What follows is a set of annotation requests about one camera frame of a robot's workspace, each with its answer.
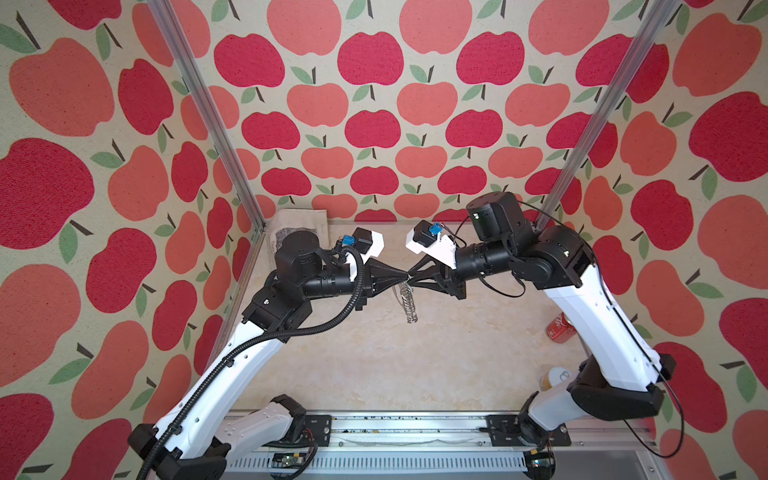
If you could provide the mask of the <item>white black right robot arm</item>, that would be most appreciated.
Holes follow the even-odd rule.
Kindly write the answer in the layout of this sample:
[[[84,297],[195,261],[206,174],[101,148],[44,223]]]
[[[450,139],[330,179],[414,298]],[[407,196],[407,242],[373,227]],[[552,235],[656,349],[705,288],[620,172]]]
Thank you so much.
[[[474,244],[460,247],[446,227],[428,221],[407,234],[407,249],[421,257],[409,271],[410,285],[463,299],[468,281],[485,283],[491,275],[509,273],[544,292],[590,350],[573,380],[526,400],[512,434],[540,448],[574,419],[628,422],[657,416],[676,362],[638,333],[607,290],[590,245],[564,225],[535,231],[510,192],[482,195],[468,204],[467,213],[478,236]]]

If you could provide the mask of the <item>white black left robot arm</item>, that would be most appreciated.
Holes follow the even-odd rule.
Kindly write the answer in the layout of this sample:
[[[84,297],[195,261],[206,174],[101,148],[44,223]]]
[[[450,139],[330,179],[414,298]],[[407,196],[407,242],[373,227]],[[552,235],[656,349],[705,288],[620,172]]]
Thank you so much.
[[[143,461],[138,478],[219,479],[230,462],[264,445],[299,441],[306,411],[288,395],[237,420],[228,414],[289,339],[331,330],[406,279],[406,272],[378,261],[383,249],[383,235],[363,228],[331,249],[311,231],[289,234],[274,255],[274,271],[203,376],[160,420],[130,434]]]

